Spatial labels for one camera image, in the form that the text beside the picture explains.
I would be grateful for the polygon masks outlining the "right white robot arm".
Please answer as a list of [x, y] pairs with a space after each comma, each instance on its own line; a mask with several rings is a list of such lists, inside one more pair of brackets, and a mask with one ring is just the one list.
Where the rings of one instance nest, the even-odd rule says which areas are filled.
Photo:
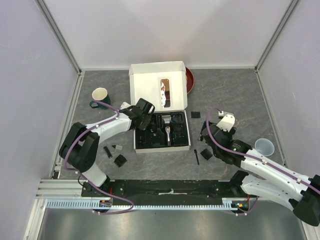
[[240, 170], [229, 184], [235, 197], [244, 193], [266, 198], [288, 209], [308, 225], [320, 224], [320, 177], [292, 171], [261, 155], [249, 144], [233, 139], [236, 128], [221, 130], [213, 122], [204, 122], [200, 135], [213, 155]]

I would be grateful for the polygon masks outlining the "black rectangular stick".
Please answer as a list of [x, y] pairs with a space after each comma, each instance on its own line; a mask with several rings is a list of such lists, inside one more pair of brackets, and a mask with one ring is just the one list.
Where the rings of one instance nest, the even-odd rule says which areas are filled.
[[104, 149], [105, 153], [107, 154], [108, 158], [111, 159], [113, 156], [112, 156], [110, 150], [108, 149], [108, 147], [104, 146], [103, 149]]

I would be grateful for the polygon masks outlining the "small oil bottle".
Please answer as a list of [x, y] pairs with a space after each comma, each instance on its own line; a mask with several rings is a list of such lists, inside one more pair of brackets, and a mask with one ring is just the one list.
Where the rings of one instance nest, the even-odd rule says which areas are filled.
[[122, 146], [122, 145], [117, 145], [117, 144], [112, 145], [112, 147], [113, 147], [114, 149], [120, 150], [120, 151], [123, 149], [123, 146]]

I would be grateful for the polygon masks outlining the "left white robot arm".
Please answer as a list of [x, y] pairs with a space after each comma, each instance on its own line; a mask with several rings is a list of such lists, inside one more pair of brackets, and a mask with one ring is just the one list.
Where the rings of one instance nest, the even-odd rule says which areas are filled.
[[113, 110], [115, 115], [87, 125], [74, 123], [59, 149], [59, 156], [65, 160], [66, 165], [71, 165], [93, 184], [92, 191], [95, 194], [104, 197], [110, 191], [110, 179], [96, 164], [99, 145], [119, 133], [145, 130], [155, 106], [143, 98], [135, 105], [123, 102], [120, 109], [102, 101], [96, 103]]

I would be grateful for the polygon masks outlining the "black silver hair clipper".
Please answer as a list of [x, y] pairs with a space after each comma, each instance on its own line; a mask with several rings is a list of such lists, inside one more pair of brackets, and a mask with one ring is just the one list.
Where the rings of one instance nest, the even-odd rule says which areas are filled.
[[171, 121], [172, 117], [171, 115], [162, 115], [162, 120], [163, 120], [163, 125], [164, 125], [164, 130], [165, 130], [165, 139], [167, 142], [168, 146], [172, 145], [172, 140], [171, 140]]

